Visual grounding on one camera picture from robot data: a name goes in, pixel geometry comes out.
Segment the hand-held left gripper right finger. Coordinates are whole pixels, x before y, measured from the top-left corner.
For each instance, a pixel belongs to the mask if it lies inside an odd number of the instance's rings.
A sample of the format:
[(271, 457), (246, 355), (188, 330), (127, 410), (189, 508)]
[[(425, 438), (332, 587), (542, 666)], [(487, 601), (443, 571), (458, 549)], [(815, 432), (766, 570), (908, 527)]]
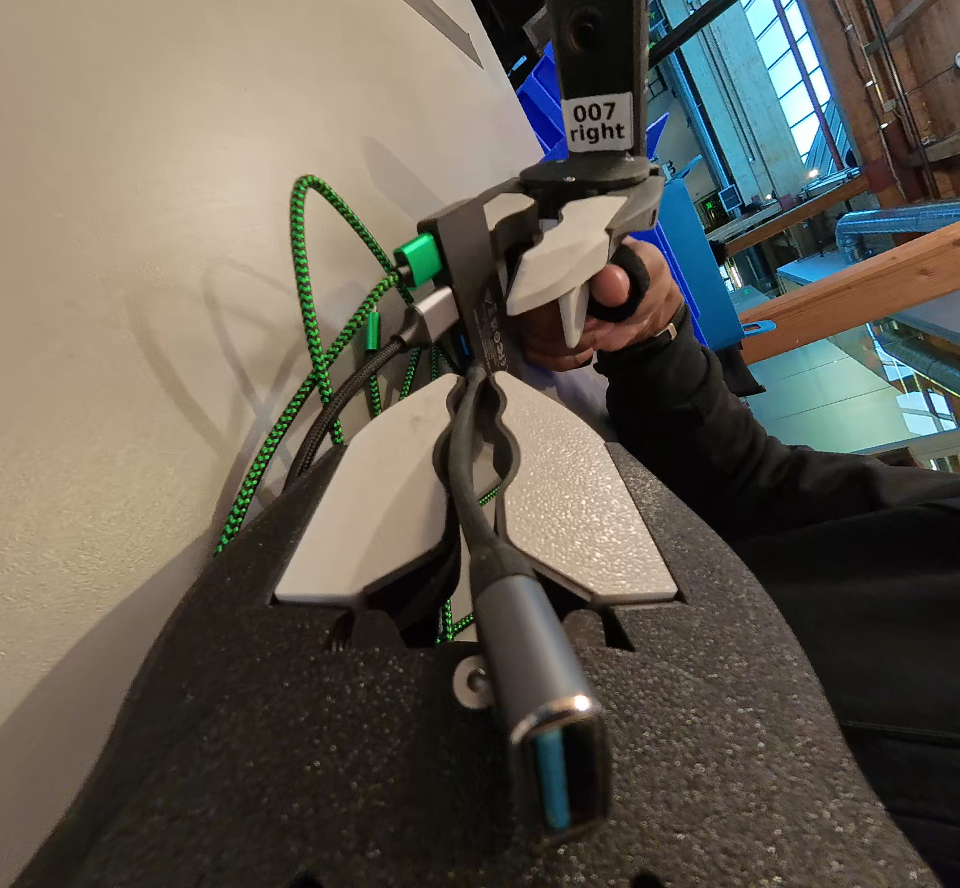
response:
[(512, 451), (498, 534), (591, 606), (674, 600), (677, 584), (601, 435), (505, 371), (491, 381)]

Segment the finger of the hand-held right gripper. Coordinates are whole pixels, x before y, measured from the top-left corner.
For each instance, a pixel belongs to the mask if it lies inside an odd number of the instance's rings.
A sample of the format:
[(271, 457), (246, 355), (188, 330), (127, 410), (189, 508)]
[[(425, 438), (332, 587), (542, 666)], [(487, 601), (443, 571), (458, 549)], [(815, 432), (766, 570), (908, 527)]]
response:
[(608, 227), (627, 202), (624, 195), (573, 199), (559, 220), (526, 250), (506, 300), (509, 316), (558, 301), (596, 275), (609, 257)]
[(521, 256), (542, 236), (533, 198), (519, 192), (497, 194), (486, 203), (486, 226), (500, 284), (510, 284)]

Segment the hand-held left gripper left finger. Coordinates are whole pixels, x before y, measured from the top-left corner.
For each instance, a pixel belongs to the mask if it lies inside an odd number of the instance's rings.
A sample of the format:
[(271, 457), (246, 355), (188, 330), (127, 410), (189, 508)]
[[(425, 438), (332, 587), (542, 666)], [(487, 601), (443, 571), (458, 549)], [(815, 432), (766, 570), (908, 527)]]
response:
[(459, 519), (435, 458), (462, 380), (442, 375), (352, 440), (279, 578), (278, 603), (379, 610), (400, 630), (433, 625), (460, 576)]

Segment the black USB hub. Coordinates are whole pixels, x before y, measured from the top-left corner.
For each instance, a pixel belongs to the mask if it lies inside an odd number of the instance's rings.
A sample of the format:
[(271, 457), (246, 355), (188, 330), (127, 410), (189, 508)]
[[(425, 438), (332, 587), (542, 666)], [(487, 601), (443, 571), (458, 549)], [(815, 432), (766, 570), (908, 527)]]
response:
[(463, 199), (416, 224), (430, 234), (441, 256), (440, 286), (451, 288), (459, 318), (451, 329), (451, 350), (461, 368), (479, 364), (489, 375), (519, 378), (522, 354), (506, 312), (498, 261), (486, 218), (493, 196)]

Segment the black braided cable grey plugs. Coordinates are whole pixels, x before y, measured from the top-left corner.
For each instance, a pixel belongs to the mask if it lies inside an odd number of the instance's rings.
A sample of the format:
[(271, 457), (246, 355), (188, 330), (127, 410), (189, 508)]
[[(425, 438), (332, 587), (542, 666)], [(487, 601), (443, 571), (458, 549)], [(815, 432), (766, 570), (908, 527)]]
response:
[(534, 569), (534, 560), (491, 526), (474, 486), (474, 440), (492, 438), (503, 494), (524, 460), (504, 413), (508, 397), (483, 367), (472, 367), (444, 396), (441, 418), (429, 421), (413, 463), (436, 483), (443, 500), (441, 534), (401, 565), (378, 569), (354, 594), (281, 594), (278, 602), (350, 609), (349, 643), (404, 646), (428, 636), (429, 617), (455, 589), (461, 542), (469, 556), (473, 622), (486, 689), (461, 676), (462, 704), (498, 711), (525, 824), (562, 844), (605, 818), (610, 805), (610, 755), (603, 710), (594, 697), (561, 620)]

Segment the person's right forearm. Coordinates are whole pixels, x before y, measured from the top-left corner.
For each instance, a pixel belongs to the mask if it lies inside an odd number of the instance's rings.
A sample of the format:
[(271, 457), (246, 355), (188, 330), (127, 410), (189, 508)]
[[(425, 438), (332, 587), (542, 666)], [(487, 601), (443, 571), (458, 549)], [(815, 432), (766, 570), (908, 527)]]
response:
[(596, 369), (620, 444), (743, 555), (958, 558), (957, 475), (782, 443), (690, 332), (601, 352)]

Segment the grey desk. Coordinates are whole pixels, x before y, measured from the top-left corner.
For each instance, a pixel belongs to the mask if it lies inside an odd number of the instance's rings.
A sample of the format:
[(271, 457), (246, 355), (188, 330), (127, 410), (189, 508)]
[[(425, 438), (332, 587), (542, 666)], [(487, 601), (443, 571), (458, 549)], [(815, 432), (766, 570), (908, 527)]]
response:
[(390, 252), (536, 150), (470, 0), (2, 0), (2, 886), (309, 370), (294, 181)]

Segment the person's right hand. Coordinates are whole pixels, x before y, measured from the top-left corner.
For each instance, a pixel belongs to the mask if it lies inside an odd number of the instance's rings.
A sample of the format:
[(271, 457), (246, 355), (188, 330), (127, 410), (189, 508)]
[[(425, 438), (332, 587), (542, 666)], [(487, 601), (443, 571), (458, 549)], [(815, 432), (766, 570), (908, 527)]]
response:
[(618, 322), (587, 318), (577, 344), (569, 346), (557, 302), (527, 311), (512, 320), (525, 361), (555, 373), (587, 365), (595, 354), (617, 352), (664, 331), (685, 302), (666, 258), (648, 242), (626, 238), (624, 246), (643, 262), (650, 287), (631, 318)]

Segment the dark wristband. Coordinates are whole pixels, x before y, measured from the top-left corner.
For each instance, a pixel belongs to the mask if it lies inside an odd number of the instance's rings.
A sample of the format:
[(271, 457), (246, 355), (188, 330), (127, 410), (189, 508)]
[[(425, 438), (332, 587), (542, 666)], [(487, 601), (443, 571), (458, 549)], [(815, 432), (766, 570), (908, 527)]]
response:
[(683, 301), (665, 327), (651, 336), (650, 341), (661, 346), (667, 346), (677, 340), (690, 322), (690, 306)]

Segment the person's black clothing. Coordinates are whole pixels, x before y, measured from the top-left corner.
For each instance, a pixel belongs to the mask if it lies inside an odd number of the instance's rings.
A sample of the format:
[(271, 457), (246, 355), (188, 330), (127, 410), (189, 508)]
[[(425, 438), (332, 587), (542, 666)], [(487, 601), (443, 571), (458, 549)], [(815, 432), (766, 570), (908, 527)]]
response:
[(958, 886), (958, 476), (822, 456), (738, 495), (733, 546), (788, 622), (846, 743)]

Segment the wooden post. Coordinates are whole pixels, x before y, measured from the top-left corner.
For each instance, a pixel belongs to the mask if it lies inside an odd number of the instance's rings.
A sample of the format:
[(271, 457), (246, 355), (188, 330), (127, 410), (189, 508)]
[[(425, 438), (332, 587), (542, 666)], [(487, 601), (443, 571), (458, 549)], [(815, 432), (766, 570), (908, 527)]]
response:
[(746, 311), (741, 321), (770, 321), (774, 329), (745, 338), (742, 356), (759, 363), (958, 289), (954, 222)]

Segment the silver ventilation duct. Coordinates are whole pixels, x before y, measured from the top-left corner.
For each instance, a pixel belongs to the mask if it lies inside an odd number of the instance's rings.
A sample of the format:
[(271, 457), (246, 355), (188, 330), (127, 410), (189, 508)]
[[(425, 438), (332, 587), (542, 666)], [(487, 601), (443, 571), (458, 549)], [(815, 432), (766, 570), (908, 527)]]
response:
[(847, 212), (834, 232), (846, 266), (858, 263), (858, 239), (877, 234), (930, 234), (959, 222), (959, 199), (915, 202), (891, 209)]

